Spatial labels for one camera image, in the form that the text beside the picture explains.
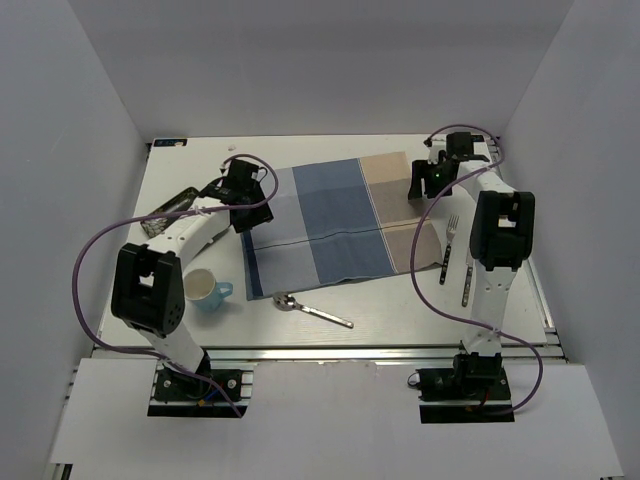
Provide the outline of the dark floral rectangular plate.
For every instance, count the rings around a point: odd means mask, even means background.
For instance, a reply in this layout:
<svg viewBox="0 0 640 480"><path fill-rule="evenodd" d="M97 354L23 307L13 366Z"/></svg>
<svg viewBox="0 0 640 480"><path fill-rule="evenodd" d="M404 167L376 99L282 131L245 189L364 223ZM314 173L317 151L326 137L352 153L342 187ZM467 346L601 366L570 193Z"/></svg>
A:
<svg viewBox="0 0 640 480"><path fill-rule="evenodd" d="M195 187L188 187L171 199L167 200L161 206L150 213L150 216L160 215L161 213L173 213L187 211L198 197L199 190ZM163 233L177 217L158 217L154 219L146 219L140 221L140 225L148 238L154 238Z"/></svg>

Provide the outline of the metal fork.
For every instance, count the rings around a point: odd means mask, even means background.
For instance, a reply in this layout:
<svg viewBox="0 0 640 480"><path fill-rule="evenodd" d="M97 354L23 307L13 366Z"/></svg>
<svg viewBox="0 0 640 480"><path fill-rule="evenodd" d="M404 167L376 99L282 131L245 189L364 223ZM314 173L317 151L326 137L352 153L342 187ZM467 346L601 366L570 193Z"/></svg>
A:
<svg viewBox="0 0 640 480"><path fill-rule="evenodd" d="M449 262L451 257L451 251L452 251L452 242L457 232L458 223L459 223L458 215L451 215L449 217L449 221L447 223L446 232L445 232L446 247L443 255L440 276L439 276L440 285L444 285L446 282L447 272L449 269Z"/></svg>

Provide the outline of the light blue mug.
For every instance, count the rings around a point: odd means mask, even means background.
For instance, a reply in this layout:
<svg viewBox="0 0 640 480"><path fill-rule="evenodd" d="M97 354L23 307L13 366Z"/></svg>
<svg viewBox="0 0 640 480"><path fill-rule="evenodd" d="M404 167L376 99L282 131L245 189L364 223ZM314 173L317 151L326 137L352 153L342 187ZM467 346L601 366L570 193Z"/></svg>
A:
<svg viewBox="0 0 640 480"><path fill-rule="evenodd" d="M202 311L213 312L233 294L230 282L220 282L208 269L195 269L183 278L185 298Z"/></svg>

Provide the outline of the blue beige checked placemat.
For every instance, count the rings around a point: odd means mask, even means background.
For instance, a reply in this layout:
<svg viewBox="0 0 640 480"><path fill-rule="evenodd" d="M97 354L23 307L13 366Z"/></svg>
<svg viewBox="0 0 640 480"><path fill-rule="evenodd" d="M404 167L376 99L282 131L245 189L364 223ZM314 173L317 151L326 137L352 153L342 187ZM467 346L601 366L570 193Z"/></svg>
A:
<svg viewBox="0 0 640 480"><path fill-rule="evenodd" d="M443 259L403 152L312 163L263 180L274 219L241 236L246 297L405 274Z"/></svg>

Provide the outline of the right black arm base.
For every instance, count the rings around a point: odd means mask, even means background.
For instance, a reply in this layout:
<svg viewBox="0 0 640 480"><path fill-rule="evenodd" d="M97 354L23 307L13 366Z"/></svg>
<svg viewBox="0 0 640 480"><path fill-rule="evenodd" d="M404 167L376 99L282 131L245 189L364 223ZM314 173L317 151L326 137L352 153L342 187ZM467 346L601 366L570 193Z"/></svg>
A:
<svg viewBox="0 0 640 480"><path fill-rule="evenodd" d="M423 424L511 423L511 391L502 355L460 353L448 368L421 368L407 386L419 392Z"/></svg>

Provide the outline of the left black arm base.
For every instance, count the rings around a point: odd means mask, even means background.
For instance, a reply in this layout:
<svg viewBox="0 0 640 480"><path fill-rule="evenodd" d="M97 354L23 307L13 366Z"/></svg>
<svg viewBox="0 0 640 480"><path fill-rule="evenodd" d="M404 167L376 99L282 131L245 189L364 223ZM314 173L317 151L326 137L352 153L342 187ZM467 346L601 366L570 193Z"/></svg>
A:
<svg viewBox="0 0 640 480"><path fill-rule="evenodd" d="M252 396L254 368L213 363L210 376L229 397L210 383L158 366L147 408L148 417L238 419L246 413Z"/></svg>

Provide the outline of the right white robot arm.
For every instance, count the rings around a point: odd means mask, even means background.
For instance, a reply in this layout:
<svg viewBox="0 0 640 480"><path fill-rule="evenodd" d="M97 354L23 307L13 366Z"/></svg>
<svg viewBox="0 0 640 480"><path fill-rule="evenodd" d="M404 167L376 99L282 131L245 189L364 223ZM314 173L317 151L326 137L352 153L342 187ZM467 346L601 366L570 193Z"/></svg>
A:
<svg viewBox="0 0 640 480"><path fill-rule="evenodd" d="M453 390L472 399L484 391L489 371L501 361L501 340L507 336L503 323L512 283L533 247L535 196L508 185L496 172L500 160L476 152L475 145L489 133L475 127L454 125L424 141L426 160L411 163L410 202L424 198L437 202L462 187L475 203L468 251L475 273L469 319L438 314L463 323L468 333L462 340L462 360L467 364L451 374Z"/></svg>

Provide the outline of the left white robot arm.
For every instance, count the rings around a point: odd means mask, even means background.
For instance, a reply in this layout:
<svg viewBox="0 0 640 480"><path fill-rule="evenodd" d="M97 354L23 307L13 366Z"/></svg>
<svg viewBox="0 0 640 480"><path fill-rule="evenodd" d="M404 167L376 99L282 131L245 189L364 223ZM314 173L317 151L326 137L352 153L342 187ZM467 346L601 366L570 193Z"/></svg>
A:
<svg viewBox="0 0 640 480"><path fill-rule="evenodd" d="M231 156L223 162L222 176L203 187L188 209L154 216L170 219L167 228L118 252L112 315L138 331L179 372L177 387L191 399L209 392L212 377L205 369L205 350L183 323L183 268L226 230L241 234L273 219L268 201L275 194L264 193L258 179L262 171L277 178L257 156Z"/></svg>

